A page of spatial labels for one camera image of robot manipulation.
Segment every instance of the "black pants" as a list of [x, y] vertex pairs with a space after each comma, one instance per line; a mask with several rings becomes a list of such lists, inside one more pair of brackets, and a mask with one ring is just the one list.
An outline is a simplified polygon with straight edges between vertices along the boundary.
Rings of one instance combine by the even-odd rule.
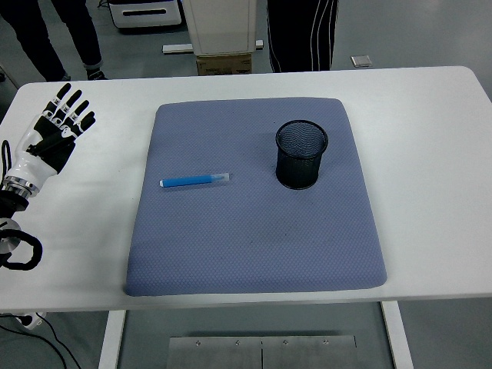
[[337, 11], [338, 0], [268, 0], [273, 71], [329, 71]]
[[[85, 68], [99, 67], [102, 58], [98, 36], [85, 0], [52, 0], [52, 3], [67, 25]], [[13, 27], [22, 49], [45, 80], [60, 81], [65, 70], [49, 41], [38, 0], [0, 0], [0, 15]]]

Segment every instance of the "black cable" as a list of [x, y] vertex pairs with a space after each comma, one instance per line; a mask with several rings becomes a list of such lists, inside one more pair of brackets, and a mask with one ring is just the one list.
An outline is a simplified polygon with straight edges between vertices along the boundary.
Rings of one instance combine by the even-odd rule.
[[0, 239], [7, 237], [16, 237], [30, 244], [32, 246], [32, 259], [25, 264], [3, 261], [3, 264], [0, 265], [0, 267], [3, 266], [12, 271], [30, 271], [31, 269], [34, 269], [41, 261], [43, 255], [43, 246], [41, 242], [36, 237], [18, 229], [1, 229]]
[[[0, 317], [18, 317], [18, 318], [20, 318], [20, 316], [18, 316], [18, 315], [0, 315]], [[7, 332], [20, 334], [21, 336], [34, 337], [34, 338], [39, 338], [40, 340], [43, 340], [44, 342], [46, 342], [47, 344], [49, 344], [52, 347], [53, 350], [55, 350], [56, 354], [60, 357], [60, 360], [63, 363], [63, 368], [64, 369], [67, 369], [67, 363], [65, 363], [65, 359], [63, 358], [62, 353], [54, 346], [54, 344], [52, 344], [46, 338], [41, 337], [41, 336], [38, 336], [36, 334], [30, 334], [30, 333], [25, 333], [25, 332], [13, 331], [12, 329], [5, 328], [2, 325], [0, 325], [0, 329], [3, 329], [4, 331], [7, 331]]]
[[10, 145], [7, 140], [3, 140], [2, 142], [2, 178], [5, 178], [7, 171], [12, 168], [12, 156], [10, 154]]
[[68, 347], [63, 343], [61, 342], [58, 337], [56, 336], [56, 333], [55, 333], [55, 329], [53, 328], [53, 326], [51, 325], [51, 323], [48, 321], [48, 319], [46, 319], [45, 317], [42, 317], [41, 315], [39, 315], [38, 313], [36, 313], [36, 315], [38, 315], [38, 317], [40, 317], [43, 321], [46, 322], [47, 325], [49, 325], [49, 327], [52, 329], [52, 332], [53, 332], [53, 336], [55, 337], [55, 340], [65, 348], [65, 350], [70, 354], [71, 358], [73, 359], [73, 361], [75, 362], [75, 365], [77, 365], [78, 369], [81, 369], [80, 365], [78, 364], [78, 361], [75, 359], [75, 356], [73, 355], [73, 353], [68, 349]]

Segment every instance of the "black strap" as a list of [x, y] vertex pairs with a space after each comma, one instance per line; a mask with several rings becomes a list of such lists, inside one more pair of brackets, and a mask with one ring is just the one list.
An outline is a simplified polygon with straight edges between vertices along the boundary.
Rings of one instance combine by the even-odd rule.
[[13, 270], [13, 271], [30, 271], [31, 269], [34, 269], [36, 265], [39, 264], [41, 261], [41, 257], [43, 255], [43, 246], [41, 242], [34, 236], [31, 236], [30, 234], [25, 233], [24, 231], [18, 230], [18, 229], [2, 229], [0, 230], [0, 240], [2, 238], [7, 238], [7, 237], [15, 237], [18, 238], [21, 241], [27, 242], [32, 246], [32, 259], [28, 261], [27, 263], [9, 263], [7, 258], [4, 258], [3, 260], [3, 265], [0, 265], [0, 267], [6, 267], [7, 269]]
[[7, 171], [10, 168], [12, 168], [12, 156], [10, 155], [10, 145], [8, 144], [7, 140], [4, 140], [2, 142], [2, 178], [0, 178], [0, 181], [3, 180], [3, 178], [7, 174]]

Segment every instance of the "blue marker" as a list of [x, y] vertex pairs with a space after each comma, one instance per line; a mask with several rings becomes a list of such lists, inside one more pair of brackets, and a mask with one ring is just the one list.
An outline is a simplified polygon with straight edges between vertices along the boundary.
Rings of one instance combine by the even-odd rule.
[[228, 173], [220, 173], [219, 175], [197, 175], [194, 177], [181, 177], [181, 178], [169, 178], [163, 179], [159, 183], [161, 187], [176, 187], [176, 186], [189, 186], [200, 185], [203, 183], [212, 183], [219, 181], [228, 181]]

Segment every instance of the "sneaker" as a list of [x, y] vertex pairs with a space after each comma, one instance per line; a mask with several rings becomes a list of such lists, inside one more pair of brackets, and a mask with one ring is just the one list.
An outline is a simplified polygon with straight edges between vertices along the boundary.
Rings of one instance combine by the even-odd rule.
[[99, 81], [107, 78], [101, 70], [97, 70], [97, 71], [87, 71], [87, 79], [89, 81]]

